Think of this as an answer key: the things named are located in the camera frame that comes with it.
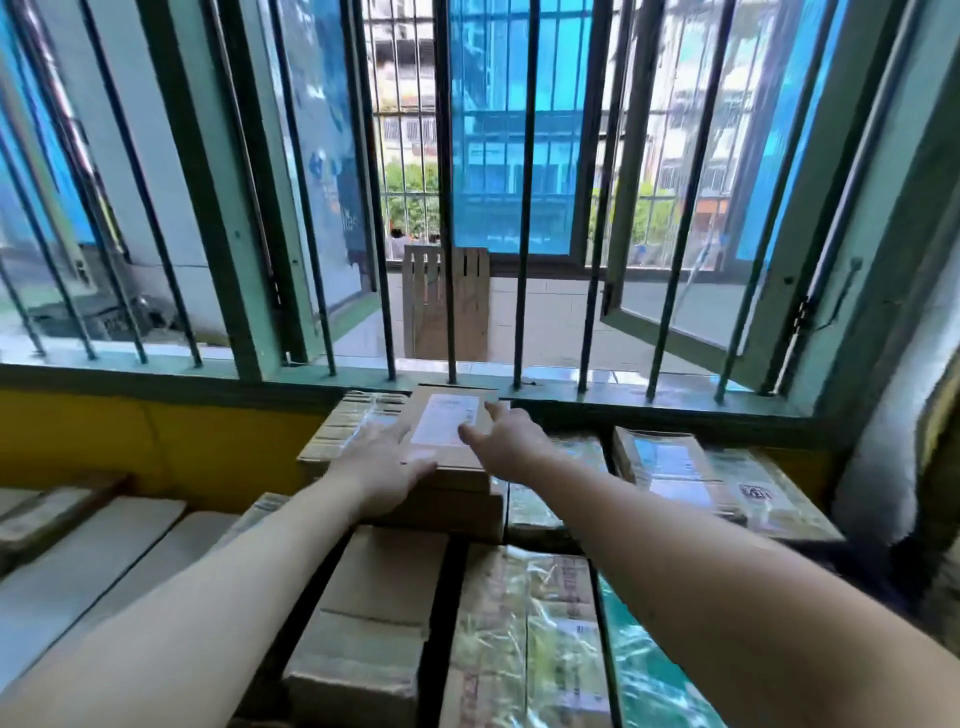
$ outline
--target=cardboard box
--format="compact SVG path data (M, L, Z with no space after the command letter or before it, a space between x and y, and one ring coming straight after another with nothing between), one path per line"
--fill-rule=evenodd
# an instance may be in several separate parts
M128 479L125 473L90 473L13 507L0 520L0 575L43 553Z
M330 461L343 452L347 443L361 429L369 425L396 422L407 400L406 395L394 392L351 390L344 394L344 398L297 456L307 482L322 477Z
M615 427L613 461L620 475L640 488L747 523L739 495L716 473L693 435Z
M298 724L414 728L447 540L356 529L283 671Z
M493 422L485 401L497 401L496 392L424 385L414 390L399 417L410 425L403 444L411 458L429 456L438 463L437 471L421 483L421 488L488 492L490 477L457 434L457 426L463 422L490 431Z
M608 473L603 445L596 435L570 433L550 438L554 445L600 473ZM507 516L506 542L533 551L582 553L561 521L530 488L510 484L510 512Z
M487 493L418 487L396 509L371 523L455 533L485 544L502 544L507 503L507 483L497 478L490 479Z
M440 728L611 728L586 559L471 546Z
M244 512L243 516L238 518L234 524L227 529L227 532L213 545L211 551L226 546L241 533L257 525L271 513L279 510L289 499L289 496L281 496L278 493L264 493L256 500L256 503Z
M706 448L714 469L740 494L747 526L790 543L842 543L843 534L777 464L759 450Z

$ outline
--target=hand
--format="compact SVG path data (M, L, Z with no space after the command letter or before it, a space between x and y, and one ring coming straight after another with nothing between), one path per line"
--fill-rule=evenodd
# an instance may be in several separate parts
M406 453L400 441L409 429L403 423L363 427L330 463L324 479L335 478L355 490L359 518L390 513L419 480L437 469L437 461L432 459L403 463Z
M485 435L472 425L460 425L460 439L470 446L487 473L512 483L529 485L544 458L559 450L522 409L503 402L485 402L493 429Z

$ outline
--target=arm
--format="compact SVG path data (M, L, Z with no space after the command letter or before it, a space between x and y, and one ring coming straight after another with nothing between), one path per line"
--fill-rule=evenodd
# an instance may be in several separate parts
M960 663L790 549L560 452L522 410L461 437L533 488L731 726L954 725Z
M0 702L10 728L221 728L326 554L436 464L400 465L400 426L366 433L256 528L41 665Z

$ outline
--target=white label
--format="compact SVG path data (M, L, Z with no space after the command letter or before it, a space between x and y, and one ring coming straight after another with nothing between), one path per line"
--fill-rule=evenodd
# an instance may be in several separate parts
M479 409L479 397L430 395L410 444L466 447L457 434L457 426L461 423L476 425Z
M713 500L707 486L699 480L654 480L650 492L658 496L679 500L698 508L712 508Z
M556 697L557 705L573 711L609 713L610 700L598 692L561 691Z
M651 475L701 477L685 445L669 445L641 439L634 440L634 444L644 470Z
M790 498L772 483L759 485L758 483L740 483L740 495L751 505L759 505L768 511L793 511L796 507Z

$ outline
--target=window frame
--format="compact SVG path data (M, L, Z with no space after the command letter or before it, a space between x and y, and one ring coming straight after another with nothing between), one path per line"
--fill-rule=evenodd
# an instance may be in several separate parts
M940 12L944 7L949 12L948 4L949 0L931 3ZM207 360L204 367L196 369L186 352L152 356L147 364L140 364L132 351L106 352L92 362L80 351L63 352L30 365L0 363L0 386L316 411L332 404L350 388L409 392L420 383L448 381L443 366L431 373L400 372L396 376L383 369L345 367L331 376L326 366L320 364L280 366L282 347L273 331L276 321L272 303L264 292L265 275L252 222L252 200L245 187L248 175L242 163L241 142L234 133L223 79L216 72L216 51L207 34L211 18L198 7L177 0L139 0L139 6L188 188L198 218L202 218L199 222L204 249L211 271L214 266L219 269L215 284L234 358ZM938 168L937 181L960 173L960 142L950 135L952 127L948 124L956 111L951 100L960 99L960 94L955 93L960 87L960 61L953 62L954 58L960 59L960 23L951 26L937 18L927 23L933 24L955 29L950 31L953 54L941 52L933 59L941 67L948 65L948 84L934 89L935 103L929 109L920 109L907 119L906 126L920 139L911 155L893 160L877 158L875 178L882 179L891 162L909 168L910 175L899 177L902 184L894 192L908 189L907 185L916 181L930 155L942 149L945 140L952 145L951 154ZM929 66L914 68L914 73L928 76ZM895 144L896 136L890 136L893 138L886 143ZM798 373L786 396L731 391L718 403L706 386L708 377L668 374L663 375L661 382L671 385L669 391L664 391L667 388L661 384L663 394L653 402L646 401L642 386L621 383L591 383L581 392L574 381L525 380L515 390L508 376L469 372L458 376L459 383L495 389L528 408L541 422L556 427L616 423L687 430L720 442L849 448L855 442L857 428L840 426L828 418L828 413L850 405L857 393L849 385L859 377L869 377L874 389L882 384L884 373L874 372L870 354L858 353L864 342L871 346L870 352L876 352L878 347L889 347L893 341L895 332L886 321L889 307L878 297L896 297L909 289L912 274L931 266L927 254L941 252L945 242L939 236L935 244L918 245L918 250L912 251L914 255L902 260L880 255L884 248L879 246L891 248L896 239L902 238L902 226L916 224L918 214L925 225L937 228L956 212L943 194L937 205L918 212L916 201L927 191L915 189L909 199L893 194L891 200L890 189L868 188L861 199L853 201L854 209L873 212L883 205L888 218L885 234L882 240L874 240L861 233L854 241L859 252L877 245L867 285L862 292L853 292L850 303L842 306L838 319L843 324L842 333L838 327L819 335L816 361L811 359L809 349L801 353ZM235 231L239 237L234 238L229 231ZM841 248L845 243L852 244L841 240ZM377 244L382 251L382 237ZM843 273L831 271L828 288L835 291L842 285ZM819 315L826 316L826 310ZM909 323L907 318L898 326L909 329ZM846 394L843 387L848 387Z
M786 344L798 325L804 295L812 279L817 260L826 241L833 211L852 164L852 153L866 123L869 105L879 82L877 67L882 69L903 10L900 0L879 0L870 8L850 3L836 29L837 43L833 61L827 72L823 94L812 118L807 120L809 138L804 153L794 161L795 182L789 199L782 203L782 220L767 273L756 297L756 305L740 352L732 369L732 380L761 393L773 391L777 383ZM653 76L635 76L631 109L642 104L642 124L646 126L644 90L652 85ZM617 189L616 210L610 236L610 256L606 269L604 300L600 321L610 327L648 343L655 343L660 334L660 321L647 318L623 307L627 282L627 256L631 250L633 197L636 196L638 155L643 145L635 138L633 148L624 150L624 167ZM628 166L628 154L635 158ZM732 265L729 273L749 268L752 261ZM690 273L681 272L680 284L689 281ZM697 280L708 279L698 275ZM708 371L719 373L727 357L727 345L708 341L676 328L669 329L666 351Z

